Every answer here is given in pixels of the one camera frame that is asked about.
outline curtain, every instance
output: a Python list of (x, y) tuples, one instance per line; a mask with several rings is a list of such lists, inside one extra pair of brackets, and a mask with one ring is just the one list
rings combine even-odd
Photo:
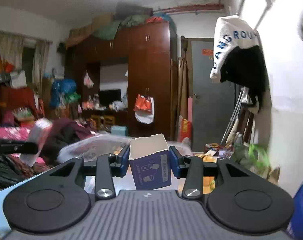
[(47, 41), (37, 41), (33, 66), (33, 87), (34, 92), (40, 97), (42, 95), (42, 79), (46, 68), (48, 50), (50, 43)]
[(22, 68), (24, 37), (0, 32), (0, 57), (3, 64), (11, 63), (16, 69)]

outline red bag on wardrobe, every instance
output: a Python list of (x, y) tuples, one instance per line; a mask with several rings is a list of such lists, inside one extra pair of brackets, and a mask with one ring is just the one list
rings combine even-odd
[(138, 94), (134, 111), (145, 111), (148, 113), (152, 113), (152, 101), (150, 100), (150, 98), (146, 98)]

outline blue letter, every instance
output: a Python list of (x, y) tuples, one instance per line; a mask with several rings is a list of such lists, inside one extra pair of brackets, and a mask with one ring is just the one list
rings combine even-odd
[(252, 32), (247, 32), (248, 38), (252, 39), (253, 38), (253, 33)]
[(239, 39), (239, 37), (238, 37), (238, 32), (234, 32), (234, 38), (235, 38), (235, 39)]
[(225, 35), (223, 38), (224, 38), (224, 40), (231, 42), (231, 36)]
[(215, 57), (216, 57), (216, 59), (219, 59), (219, 55), (221, 54), (221, 52), (217, 52), (216, 54), (215, 54)]
[(246, 35), (246, 33), (245, 33), (244, 31), (241, 32), (241, 37), (244, 38), (244, 39), (247, 38), (247, 35)]
[(227, 46), (227, 44), (222, 41), (220, 41), (219, 43), (220, 43), (220, 45), (218, 45), (217, 48), (224, 49), (225, 46)]

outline cabinet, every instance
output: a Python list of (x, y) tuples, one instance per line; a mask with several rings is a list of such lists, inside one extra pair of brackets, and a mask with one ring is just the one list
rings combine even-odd
[[(173, 72), (172, 62), (177, 62), (176, 33), (168, 22), (150, 23), (119, 30), (113, 41), (89, 37), (69, 49), (66, 56), (67, 77), (82, 81), (90, 66), (91, 78), (95, 79), (94, 90), (99, 90), (99, 64), (107, 59), (126, 57), (128, 59), (128, 129), (130, 136), (150, 136), (163, 133), (166, 139), (173, 139), (176, 113), (177, 69)], [(82, 100), (93, 91), (82, 89)], [(154, 98), (155, 115), (152, 124), (142, 124), (135, 118), (134, 106), (138, 94)]]

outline white wall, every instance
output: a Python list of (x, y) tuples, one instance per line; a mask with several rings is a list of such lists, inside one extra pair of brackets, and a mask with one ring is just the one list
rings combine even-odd
[(128, 64), (101, 66), (100, 90), (120, 89), (122, 97), (126, 94), (128, 78), (125, 76)]
[(46, 70), (54, 67), (64, 73), (64, 57), (56, 53), (58, 43), (69, 36), (69, 27), (26, 11), (0, 6), (0, 30), (53, 41), (50, 46)]
[[(225, 1), (237, 12), (238, 0)], [(257, 11), (254, 4), (252, 11)], [(291, 195), (303, 182), (302, 12), (303, 0), (276, 0), (258, 27), (270, 89), (264, 100), (271, 102), (255, 118), (255, 137), (258, 143), (269, 142), (271, 164), (281, 167), (279, 185)], [(250, 15), (245, 20), (253, 19)]]
[(170, 15), (177, 26), (177, 54), (181, 56), (180, 36), (185, 38), (213, 38), (216, 21), (226, 16), (222, 12), (203, 12)]

